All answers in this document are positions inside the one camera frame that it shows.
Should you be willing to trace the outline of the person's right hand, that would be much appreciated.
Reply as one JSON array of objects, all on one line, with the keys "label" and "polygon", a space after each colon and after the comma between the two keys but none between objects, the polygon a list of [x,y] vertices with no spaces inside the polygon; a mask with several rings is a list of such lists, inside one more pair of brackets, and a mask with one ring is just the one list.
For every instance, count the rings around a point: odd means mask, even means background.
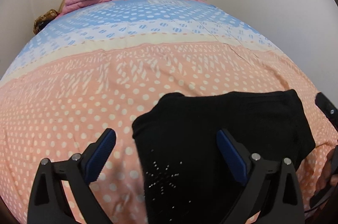
[{"label": "person's right hand", "polygon": [[337,176],[335,175],[332,178],[331,175],[331,160],[333,157],[335,150],[332,149],[328,154],[327,154],[327,160],[324,164],[324,167],[322,169],[321,175],[319,176],[317,183],[316,183],[316,191],[315,193],[319,192],[320,190],[324,189],[329,182],[329,184],[333,187],[337,184]]}]

